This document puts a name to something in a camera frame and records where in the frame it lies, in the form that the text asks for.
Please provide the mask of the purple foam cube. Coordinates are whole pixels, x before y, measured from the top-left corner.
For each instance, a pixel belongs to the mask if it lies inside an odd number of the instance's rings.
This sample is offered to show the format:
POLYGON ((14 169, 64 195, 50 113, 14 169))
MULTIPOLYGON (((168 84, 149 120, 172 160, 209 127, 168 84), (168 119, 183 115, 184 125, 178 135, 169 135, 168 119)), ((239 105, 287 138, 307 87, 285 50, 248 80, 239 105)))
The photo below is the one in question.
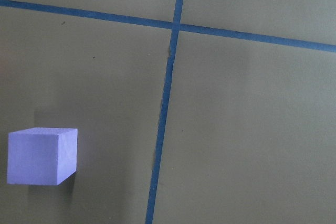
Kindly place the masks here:
POLYGON ((78 130, 34 127, 8 134, 7 183, 56 186, 77 170, 78 130))

